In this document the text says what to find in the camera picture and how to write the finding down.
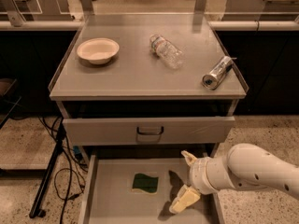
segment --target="white bowl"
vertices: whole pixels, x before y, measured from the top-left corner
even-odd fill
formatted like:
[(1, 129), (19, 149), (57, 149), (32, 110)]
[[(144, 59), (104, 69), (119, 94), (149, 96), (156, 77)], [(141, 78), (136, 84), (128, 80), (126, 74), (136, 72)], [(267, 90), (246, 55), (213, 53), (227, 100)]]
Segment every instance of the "white bowl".
[(95, 38), (78, 46), (77, 55), (93, 64), (103, 64), (118, 53), (119, 44), (107, 38)]

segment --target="black cabinet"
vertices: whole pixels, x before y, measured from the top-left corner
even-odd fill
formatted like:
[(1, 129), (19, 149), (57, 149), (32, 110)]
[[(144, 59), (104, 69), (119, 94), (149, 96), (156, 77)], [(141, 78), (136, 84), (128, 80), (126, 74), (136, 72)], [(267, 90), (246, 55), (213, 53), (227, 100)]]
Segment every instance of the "black cabinet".
[(0, 32), (0, 77), (16, 78), (16, 114), (59, 114), (48, 86), (76, 31)]
[(299, 32), (217, 32), (249, 85), (236, 114), (299, 114)]

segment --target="cable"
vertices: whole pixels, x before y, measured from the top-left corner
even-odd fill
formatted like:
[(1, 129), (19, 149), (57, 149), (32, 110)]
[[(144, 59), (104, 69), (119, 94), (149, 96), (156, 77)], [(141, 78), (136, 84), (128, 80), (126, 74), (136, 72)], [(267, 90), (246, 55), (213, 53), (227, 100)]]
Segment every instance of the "cable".
[[(16, 105), (18, 107), (21, 107), (23, 108), (24, 110), (28, 110), (28, 108), (24, 105), (20, 105), (19, 103), (15, 103), (15, 102), (11, 102), (11, 101), (8, 101), (8, 100), (4, 100), (4, 102), (8, 103), (8, 104), (12, 104), (12, 105)], [(23, 118), (13, 118), (13, 117), (10, 117), (11, 119), (13, 120), (16, 120), (16, 121), (19, 121), (19, 120), (23, 120), (23, 119), (28, 119), (29, 116), (27, 117), (23, 117)], [(48, 134), (51, 136), (52, 139), (56, 140), (55, 137), (54, 137), (54, 133), (53, 132), (58, 132), (57, 130), (54, 129), (54, 126), (56, 124), (56, 122), (58, 121), (60, 117), (57, 117), (56, 120), (53, 122), (52, 126), (50, 127), (47, 122), (45, 121), (45, 118), (44, 117), (39, 117), (38, 116), (38, 119), (39, 121), (42, 123), (42, 125), (45, 127), (45, 129), (47, 130)]]
[(85, 179), (83, 178), (83, 180), (84, 180), (84, 184), (82, 185), (82, 184), (80, 183), (78, 174), (77, 174), (74, 170), (71, 170), (71, 169), (69, 169), (69, 168), (63, 168), (63, 169), (59, 170), (59, 171), (56, 173), (55, 177), (54, 177), (54, 187), (55, 187), (55, 189), (56, 189), (57, 196), (58, 196), (61, 200), (63, 200), (63, 201), (64, 201), (65, 198), (62, 198), (62, 197), (61, 197), (61, 195), (59, 194), (59, 190), (58, 190), (58, 188), (57, 188), (57, 176), (58, 176), (58, 174), (59, 174), (60, 172), (62, 172), (62, 171), (71, 171), (71, 172), (73, 172), (73, 174), (74, 174), (74, 175), (76, 176), (76, 178), (77, 178), (78, 186), (79, 186), (81, 192), (80, 192), (80, 193), (76, 193), (76, 194), (72, 195), (71, 197), (67, 198), (67, 200), (75, 200), (75, 198), (77, 198), (77, 197), (78, 197), (80, 194), (82, 194), (83, 191), (84, 191), (84, 188), (85, 188)]
[(79, 185), (83, 188), (83, 190), (82, 190), (82, 192), (84, 191), (84, 189), (85, 189), (85, 186), (86, 186), (86, 181), (85, 181), (85, 178), (82, 176), (82, 174), (78, 171), (78, 168), (77, 168), (77, 166), (76, 166), (76, 164), (75, 164), (75, 168), (76, 168), (76, 171), (77, 171), (77, 173), (78, 173), (78, 175), (82, 178), (82, 180), (83, 180), (83, 185), (81, 185), (80, 184), (80, 182), (79, 182), (79, 178), (78, 178), (78, 182), (79, 182)]
[(83, 168), (83, 167), (87, 167), (87, 165), (78, 162), (78, 161), (76, 160), (76, 158), (73, 157), (73, 155), (72, 155), (71, 152), (70, 152), (70, 150), (72, 150), (72, 149), (69, 147), (68, 138), (66, 137), (65, 140), (66, 140), (66, 145), (67, 145), (68, 153), (69, 153), (70, 157), (72, 158), (73, 162), (75, 162), (76, 164), (78, 164), (79, 167), (80, 167), (80, 169), (83, 170), (85, 173), (87, 173), (88, 171), (87, 171), (86, 169)]
[(56, 125), (56, 123), (57, 123), (57, 121), (58, 121), (59, 119), (61, 119), (60, 124), (62, 124), (62, 122), (63, 122), (63, 118), (59, 116), (59, 117), (57, 117), (57, 118), (55, 119), (55, 121), (53, 122), (52, 126), (50, 127), (50, 133), (51, 133), (52, 135), (54, 135), (54, 131), (56, 131), (56, 130), (54, 129), (54, 127), (55, 127), (55, 125)]
[(71, 190), (71, 184), (72, 184), (72, 174), (73, 174), (73, 169), (72, 169), (72, 162), (71, 160), (69, 159), (69, 157), (67, 156), (67, 153), (64, 151), (63, 149), (63, 153), (65, 154), (66, 158), (67, 158), (67, 161), (69, 163), (69, 169), (70, 169), (70, 172), (69, 172), (69, 182), (68, 182), (68, 186), (67, 186), (67, 191), (66, 191), (66, 194), (65, 194), (65, 199), (64, 199), (64, 205), (63, 205), (63, 208), (62, 208), (62, 213), (60, 214), (60, 224), (63, 224), (63, 219), (64, 219), (64, 210), (65, 210), (65, 207), (66, 207), (66, 204), (67, 204), (67, 201), (68, 201), (68, 195), (69, 195), (69, 192)]

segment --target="plastic water bottle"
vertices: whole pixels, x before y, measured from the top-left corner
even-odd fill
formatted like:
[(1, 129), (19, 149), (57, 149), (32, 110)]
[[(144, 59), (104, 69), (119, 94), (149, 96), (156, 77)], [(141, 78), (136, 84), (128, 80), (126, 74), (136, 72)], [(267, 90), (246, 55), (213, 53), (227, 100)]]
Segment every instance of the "plastic water bottle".
[(149, 43), (151, 51), (156, 53), (166, 66), (176, 70), (184, 64), (183, 52), (162, 35), (152, 35)]

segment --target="black cable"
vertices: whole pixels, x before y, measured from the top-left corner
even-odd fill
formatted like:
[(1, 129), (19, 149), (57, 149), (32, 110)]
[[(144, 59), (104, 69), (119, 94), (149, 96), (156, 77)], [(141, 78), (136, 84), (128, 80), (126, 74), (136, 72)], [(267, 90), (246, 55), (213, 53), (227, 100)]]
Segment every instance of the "black cable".
[[(79, 186), (79, 188), (80, 188), (80, 190), (81, 190), (81, 193), (76, 193), (76, 194), (77, 194), (77, 195), (82, 194), (82, 193), (84, 192), (84, 188), (85, 188), (85, 179), (83, 178), (83, 180), (84, 180), (84, 184), (81, 184), (81, 183), (80, 183), (80, 180), (79, 180), (79, 177), (78, 177), (78, 174), (77, 174), (74, 170), (71, 170), (71, 169), (69, 169), (69, 168), (63, 168), (63, 169), (59, 170), (59, 171), (56, 173), (55, 177), (54, 177), (54, 187), (55, 187), (55, 189), (56, 189), (57, 196), (58, 196), (61, 200), (64, 201), (65, 198), (62, 198), (62, 197), (61, 197), (61, 195), (59, 194), (59, 190), (58, 190), (58, 188), (57, 188), (57, 176), (58, 176), (58, 174), (59, 174), (60, 172), (62, 172), (62, 171), (71, 171), (71, 172), (73, 172), (73, 174), (74, 174), (74, 175), (76, 176), (76, 178), (77, 178), (78, 186)], [(72, 198), (72, 197), (74, 197), (74, 195), (72, 195), (71, 197), (69, 197), (68, 200), (74, 200), (75, 198)]]
[[(26, 108), (25, 106), (23, 106), (23, 105), (20, 105), (20, 104), (17, 104), (17, 103), (13, 103), (13, 102), (10, 102), (10, 101), (8, 101), (8, 100), (5, 100), (5, 102), (7, 102), (7, 103), (9, 103), (9, 104), (18, 105), (18, 106), (21, 107), (21, 108), (27, 109), (27, 108)], [(42, 118), (41, 118), (41, 117), (38, 117), (38, 119), (39, 119), (39, 121), (41, 122), (41, 124), (44, 126), (44, 128), (46, 129), (46, 131), (48, 132), (49, 136), (50, 136), (56, 143), (57, 143), (57, 142), (63, 142), (63, 139), (64, 139), (64, 138), (66, 139), (67, 147), (65, 147), (65, 148), (68, 149), (68, 152), (69, 152), (69, 154), (70, 154), (70, 157), (71, 157), (72, 160), (74, 161), (74, 163), (75, 163), (75, 168), (76, 168), (76, 170), (77, 170), (77, 172), (78, 172), (78, 173), (76, 173), (76, 172), (73, 170), (73, 168), (72, 168), (72, 162), (71, 162), (69, 156), (67, 155), (67, 153), (65, 152), (65, 150), (62, 148), (62, 152), (65, 154), (65, 156), (66, 156), (66, 158), (67, 158), (67, 161), (68, 161), (68, 163), (69, 163), (69, 168), (61, 169), (60, 171), (58, 171), (58, 172), (56, 173), (56, 175), (55, 175), (55, 177), (54, 177), (54, 187), (55, 187), (55, 189), (56, 189), (57, 196), (58, 196), (60, 199), (62, 199), (62, 200), (64, 201), (64, 205), (63, 205), (62, 212), (61, 212), (61, 216), (60, 216), (60, 224), (62, 224), (62, 223), (63, 223), (63, 219), (64, 219), (64, 210), (65, 210), (65, 207), (66, 207), (66, 205), (67, 205), (67, 201), (68, 201), (68, 200), (75, 200), (80, 194), (83, 193), (83, 191), (84, 191), (84, 189), (85, 189), (85, 179), (84, 179), (84, 177), (82, 176), (82, 174), (78, 171), (78, 168), (77, 168), (76, 164), (78, 164), (79, 167), (80, 167), (84, 172), (87, 172), (87, 170), (85, 170), (85, 169), (83, 168), (83, 166), (86, 166), (86, 164), (83, 164), (83, 163), (78, 162), (78, 161), (72, 156), (71, 151), (70, 151), (71, 148), (69, 147), (68, 139), (67, 139), (65, 133), (62, 133), (62, 131), (59, 131), (59, 130), (56, 130), (56, 129), (55, 129), (55, 125), (57, 124), (57, 122), (58, 122), (59, 119), (61, 119), (61, 120), (60, 120), (59, 127), (62, 126), (62, 122), (63, 122), (63, 118), (62, 118), (62, 117), (60, 117), (60, 116), (57, 117), (57, 118), (55, 119), (55, 121), (52, 123), (51, 126), (49, 126), (49, 124), (46, 122), (46, 120), (45, 120), (44, 117), (42, 117)], [(67, 191), (66, 191), (66, 194), (65, 194), (65, 198), (63, 199), (63, 198), (60, 196), (59, 191), (58, 191), (57, 186), (56, 186), (56, 177), (57, 177), (57, 175), (58, 175), (61, 171), (64, 171), (64, 170), (69, 170), (70, 173), (69, 173), (69, 181), (68, 181)], [(79, 185), (79, 187), (80, 187), (81, 193), (76, 193), (76, 194), (73, 194), (72, 196), (69, 197), (69, 193), (70, 193), (70, 189), (71, 189), (71, 184), (72, 184), (72, 177), (73, 177), (72, 174), (73, 174), (73, 173), (74, 173), (74, 174), (76, 175), (76, 177), (77, 177), (77, 181), (78, 181), (78, 185)], [(80, 176), (80, 177), (82, 178), (82, 180), (83, 180), (83, 182), (84, 182), (83, 185), (80, 183), (80, 181), (79, 181), (79, 177), (78, 177), (78, 176)]]
[(65, 207), (66, 207), (66, 204), (67, 204), (67, 201), (68, 201), (68, 195), (69, 195), (69, 192), (71, 190), (71, 184), (72, 184), (72, 174), (73, 174), (73, 169), (72, 169), (72, 162), (71, 160), (69, 159), (67, 153), (64, 151), (63, 149), (63, 153), (65, 154), (66, 158), (67, 158), (67, 161), (69, 163), (69, 169), (70, 169), (70, 172), (69, 172), (69, 181), (68, 181), (68, 186), (67, 186), (67, 191), (66, 191), (66, 194), (65, 194), (65, 199), (64, 199), (64, 205), (63, 205), (63, 208), (62, 208), (62, 213), (60, 215), (60, 224), (63, 224), (63, 219), (64, 219), (64, 210), (65, 210)]
[(70, 150), (72, 150), (72, 149), (71, 149), (70, 146), (69, 146), (68, 138), (66, 137), (65, 140), (66, 140), (66, 145), (67, 145), (68, 153), (69, 153), (70, 157), (72, 158), (73, 162), (75, 162), (76, 164), (78, 164), (79, 167), (80, 167), (80, 169), (83, 170), (85, 173), (87, 173), (88, 171), (87, 171), (86, 169), (83, 168), (83, 167), (87, 167), (86, 164), (83, 164), (83, 163), (78, 162), (78, 161), (76, 160), (76, 158), (73, 157), (73, 155), (71, 154), (71, 151), (70, 151)]

